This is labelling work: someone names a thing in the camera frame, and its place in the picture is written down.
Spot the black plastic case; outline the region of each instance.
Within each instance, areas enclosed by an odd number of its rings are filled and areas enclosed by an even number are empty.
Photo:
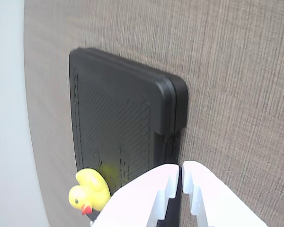
[[[188,103],[181,78],[92,48],[71,51],[69,64],[77,170],[98,170],[113,194],[156,166],[177,163]],[[178,226],[180,196],[158,226]]]

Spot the rubber duck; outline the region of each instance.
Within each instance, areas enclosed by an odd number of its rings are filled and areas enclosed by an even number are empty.
[[[108,185],[101,174],[94,169],[81,169],[76,174],[79,185],[71,188],[69,202],[72,207],[82,210],[82,215],[92,210],[102,211],[110,199]]]

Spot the duck's orange beak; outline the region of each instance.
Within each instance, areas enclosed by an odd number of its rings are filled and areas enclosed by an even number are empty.
[[[84,214],[91,214],[92,213],[92,208],[89,205],[84,204],[81,208],[82,210],[82,215]]]

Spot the gray fabric wall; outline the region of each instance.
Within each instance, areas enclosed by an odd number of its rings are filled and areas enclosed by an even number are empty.
[[[68,54],[96,47],[181,76],[181,162],[201,162],[269,226],[284,226],[284,0],[28,0],[25,73],[52,227],[88,226],[74,175]],[[184,196],[181,226],[194,226]]]

